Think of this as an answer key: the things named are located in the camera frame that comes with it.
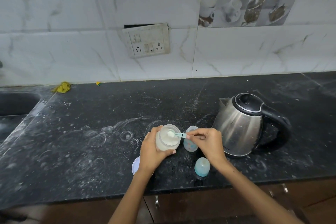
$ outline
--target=person's left hand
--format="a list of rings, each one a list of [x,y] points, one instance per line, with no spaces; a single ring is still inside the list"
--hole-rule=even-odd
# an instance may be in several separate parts
[[[167,156],[176,153],[176,150],[161,151],[156,148],[155,136],[163,126],[152,128],[145,136],[140,149],[140,164],[138,171],[146,172],[152,175],[155,169],[160,165]]]

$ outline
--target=countertop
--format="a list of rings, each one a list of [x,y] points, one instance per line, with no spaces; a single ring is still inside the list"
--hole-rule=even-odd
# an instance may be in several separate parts
[[[212,126],[219,97],[249,92],[292,124],[281,149],[230,161],[257,184],[336,176],[336,72],[0,88],[36,92],[41,101],[0,145],[0,209],[61,201],[122,197],[132,162],[154,126]],[[213,167],[194,171],[202,157],[181,143],[150,179],[145,194],[230,186]]]

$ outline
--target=kettle lid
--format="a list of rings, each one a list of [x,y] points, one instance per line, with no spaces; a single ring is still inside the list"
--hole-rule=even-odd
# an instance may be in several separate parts
[[[261,115],[261,107],[264,104],[260,98],[249,93],[237,94],[232,102],[239,111],[253,116]]]

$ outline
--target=stainless steel kettle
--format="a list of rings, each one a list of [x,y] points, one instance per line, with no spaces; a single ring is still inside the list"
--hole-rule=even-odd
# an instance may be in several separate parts
[[[222,133],[227,154],[241,157],[252,151],[277,150],[290,137],[289,120],[255,95],[241,93],[233,98],[220,98],[219,105],[219,113],[212,127]],[[278,133],[272,141],[260,144],[263,123],[274,125]]]

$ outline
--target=yellow cloth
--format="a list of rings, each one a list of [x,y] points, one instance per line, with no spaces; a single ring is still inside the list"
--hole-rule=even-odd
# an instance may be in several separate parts
[[[60,86],[57,86],[56,88],[54,88],[51,91],[52,92],[65,93],[65,92],[68,92],[69,90],[70,90],[70,83],[68,83],[68,82],[61,82]]]

